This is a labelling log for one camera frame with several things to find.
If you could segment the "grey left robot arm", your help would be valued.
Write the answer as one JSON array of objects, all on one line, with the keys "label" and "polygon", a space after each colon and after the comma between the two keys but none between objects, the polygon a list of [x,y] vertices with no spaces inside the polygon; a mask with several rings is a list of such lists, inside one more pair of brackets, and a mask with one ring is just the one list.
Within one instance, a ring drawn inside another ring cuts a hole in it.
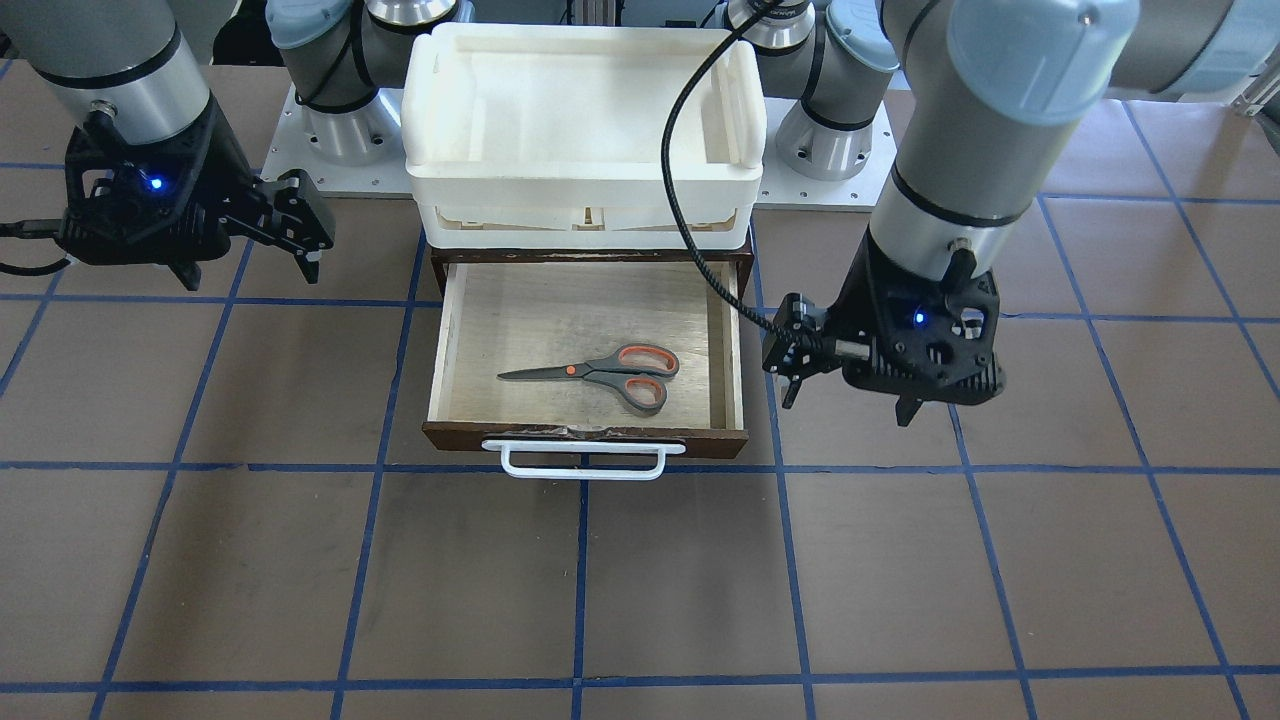
[{"label": "grey left robot arm", "polygon": [[792,407],[840,372],[927,402],[996,397],[993,265],[1080,124],[1107,94],[1162,101],[1256,73],[1277,46],[1275,1],[874,1],[915,111],[837,299],[788,293],[765,324],[764,372]]}]

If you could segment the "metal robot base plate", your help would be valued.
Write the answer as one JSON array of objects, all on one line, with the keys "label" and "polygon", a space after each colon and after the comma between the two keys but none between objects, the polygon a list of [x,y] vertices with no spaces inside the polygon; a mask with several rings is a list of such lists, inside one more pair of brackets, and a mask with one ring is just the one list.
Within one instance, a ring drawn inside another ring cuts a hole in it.
[{"label": "metal robot base plate", "polygon": [[[819,181],[797,173],[780,155],[776,142],[785,115],[797,108],[795,101],[765,100],[768,129],[756,208],[815,211],[869,213],[878,202],[896,156],[896,142],[887,111],[879,108],[872,123],[872,147],[861,169],[850,179]],[[293,97],[285,99],[275,133],[269,145],[262,173],[274,181],[287,170],[305,170],[328,199],[412,199],[419,195],[421,178],[410,174],[404,150],[393,140],[389,150],[369,165],[344,167],[321,158],[311,143],[302,109]],[[636,200],[654,201],[660,217],[669,214],[659,167],[652,167],[637,182],[611,179],[550,178],[463,178],[448,179],[443,188],[430,190],[422,202],[492,201],[511,205],[517,201],[566,201],[570,206]]]}]

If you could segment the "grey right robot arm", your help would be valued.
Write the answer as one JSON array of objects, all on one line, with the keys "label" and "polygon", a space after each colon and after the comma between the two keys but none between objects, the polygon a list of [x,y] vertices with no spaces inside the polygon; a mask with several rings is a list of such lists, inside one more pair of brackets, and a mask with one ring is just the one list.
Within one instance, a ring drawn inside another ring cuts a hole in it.
[{"label": "grey right robot arm", "polygon": [[[474,19],[471,1],[265,1],[306,140],[329,163],[365,167],[399,138],[387,106],[413,42]],[[303,168],[250,165],[165,1],[5,1],[3,32],[74,118],[67,206],[3,236],[51,240],[61,258],[3,265],[18,277],[74,264],[165,266],[189,291],[201,263],[239,236],[288,254],[316,283],[337,223]]]}]

